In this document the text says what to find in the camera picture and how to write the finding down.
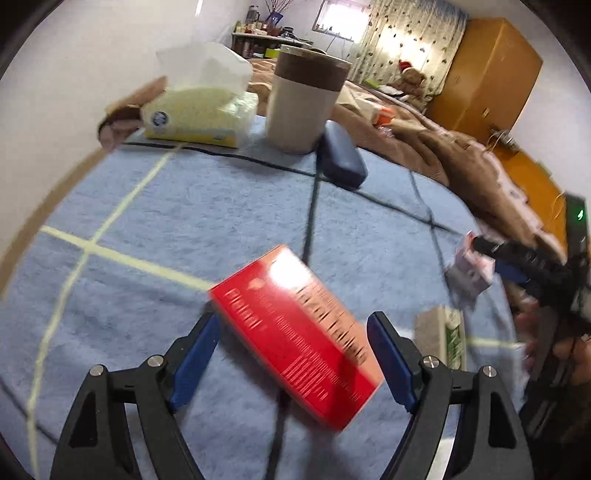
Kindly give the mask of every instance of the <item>yellow tissue package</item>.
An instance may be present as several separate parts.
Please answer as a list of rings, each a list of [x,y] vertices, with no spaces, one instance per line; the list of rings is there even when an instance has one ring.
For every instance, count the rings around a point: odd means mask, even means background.
[[[256,93],[196,87],[164,92],[144,105],[142,118],[149,138],[238,148],[248,137],[257,107]]]
[[[219,43],[195,43],[157,53],[167,90],[142,107],[149,138],[238,148],[258,107],[247,92],[252,65]]]

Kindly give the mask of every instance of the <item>wall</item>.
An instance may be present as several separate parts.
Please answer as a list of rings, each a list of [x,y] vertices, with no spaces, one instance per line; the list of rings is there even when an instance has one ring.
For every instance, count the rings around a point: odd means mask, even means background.
[[[591,93],[550,30],[519,0],[448,0],[471,17],[505,17],[544,60],[512,133],[564,190],[591,199]]]
[[[330,55],[346,59],[347,54],[351,48],[352,42],[336,38],[332,35],[314,32],[312,28],[316,21],[316,16],[322,5],[322,0],[294,0],[293,5],[290,5],[283,13],[284,18],[279,23],[280,27],[294,27],[294,33],[298,38],[311,40],[314,42],[316,48],[327,51]],[[259,8],[261,18],[266,18],[267,8]]]
[[[49,190],[97,146],[104,107],[159,75],[155,52],[228,44],[248,0],[65,0],[0,80],[0,256]]]

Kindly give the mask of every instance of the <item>desk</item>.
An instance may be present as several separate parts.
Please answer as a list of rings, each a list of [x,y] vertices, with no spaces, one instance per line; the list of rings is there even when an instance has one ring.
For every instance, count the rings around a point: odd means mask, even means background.
[[[256,35],[254,33],[233,33],[232,50],[245,59],[252,58],[253,51],[260,50],[257,53],[265,53],[268,48],[277,48],[279,45],[293,45],[301,47],[309,45],[300,40],[284,37],[272,37],[270,35]]]

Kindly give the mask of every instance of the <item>brown and white cup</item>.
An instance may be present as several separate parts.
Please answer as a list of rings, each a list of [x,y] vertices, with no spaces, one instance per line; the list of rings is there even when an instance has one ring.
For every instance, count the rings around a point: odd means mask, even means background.
[[[311,152],[330,118],[351,64],[281,46],[267,107],[267,140],[287,153]]]

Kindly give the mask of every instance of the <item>metal bolt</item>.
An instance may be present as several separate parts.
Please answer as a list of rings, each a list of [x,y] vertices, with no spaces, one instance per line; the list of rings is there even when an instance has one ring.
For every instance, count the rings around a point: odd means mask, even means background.
[[[490,365],[487,365],[486,367],[482,367],[482,371],[489,378],[496,377],[496,368],[495,367],[491,367]]]
[[[100,377],[104,371],[105,371],[105,367],[103,367],[102,365],[95,365],[93,367],[90,367],[90,370],[88,370],[88,373],[92,377]]]
[[[427,368],[437,368],[439,367],[439,359],[436,356],[427,355],[423,358],[423,365]]]
[[[164,357],[162,355],[152,355],[148,358],[148,365],[151,367],[159,367],[164,363]]]

